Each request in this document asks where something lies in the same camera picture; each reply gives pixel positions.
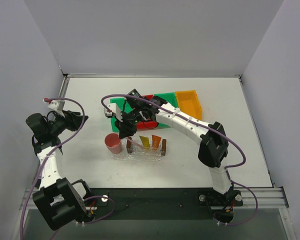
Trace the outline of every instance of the gray floor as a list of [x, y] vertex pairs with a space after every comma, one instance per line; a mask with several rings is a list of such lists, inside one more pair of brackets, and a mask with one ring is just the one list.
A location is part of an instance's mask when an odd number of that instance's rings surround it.
[[[247, 218], [252, 209], [237, 209], [233, 222]], [[53, 234], [38, 210], [29, 210], [25, 240], [48, 240]], [[54, 240], [286, 240], [277, 209], [260, 209], [239, 226], [217, 226], [214, 220], [104, 220], [84, 228], [62, 227]]]

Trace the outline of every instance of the table top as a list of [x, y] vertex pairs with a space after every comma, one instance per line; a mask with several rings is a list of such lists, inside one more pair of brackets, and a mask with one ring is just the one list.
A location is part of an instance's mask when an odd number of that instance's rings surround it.
[[[113, 159], [104, 139], [112, 132], [104, 115], [101, 98], [109, 94], [127, 94], [136, 88], [140, 94], [159, 94], [196, 90], [202, 121], [220, 122], [226, 135], [246, 154], [246, 164], [229, 169], [231, 178], [248, 187], [272, 187], [262, 149], [238, 78], [164, 78], [164, 77], [87, 77], [70, 78], [65, 93], [82, 104], [89, 119], [82, 130], [63, 146], [62, 169], [70, 182], [83, 179], [91, 188], [209, 188], [209, 169], [198, 159], [199, 146], [173, 128], [140, 131], [167, 139], [166, 156], [160, 161]], [[72, 102], [64, 110], [79, 112]], [[73, 132], [64, 131], [64, 141]], [[231, 144], [228, 165], [242, 161]]]

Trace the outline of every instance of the orange bin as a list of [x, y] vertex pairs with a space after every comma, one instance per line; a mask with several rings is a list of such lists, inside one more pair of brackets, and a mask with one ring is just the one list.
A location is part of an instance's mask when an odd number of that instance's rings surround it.
[[196, 90], [176, 91], [175, 97], [182, 112], [202, 120], [202, 108]]

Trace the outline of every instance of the yellow object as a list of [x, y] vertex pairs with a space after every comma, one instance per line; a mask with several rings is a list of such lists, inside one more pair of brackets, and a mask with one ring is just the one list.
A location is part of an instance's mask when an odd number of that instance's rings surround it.
[[146, 148], [149, 149], [150, 148], [150, 143], [149, 143], [149, 138], [146, 136], [139, 136], [142, 142], [142, 145]]
[[182, 112], [195, 119], [202, 120], [202, 108], [196, 90], [176, 91], [175, 97]]
[[158, 150], [160, 141], [161, 141], [161, 137], [160, 136], [152, 135], [152, 150], [153, 151], [157, 151]]

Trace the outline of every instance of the red cup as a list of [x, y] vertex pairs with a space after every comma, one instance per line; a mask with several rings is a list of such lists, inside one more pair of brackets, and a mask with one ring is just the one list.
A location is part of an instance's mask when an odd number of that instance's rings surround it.
[[104, 143], [111, 153], [118, 154], [121, 152], [122, 144], [118, 134], [108, 134], [104, 139]]

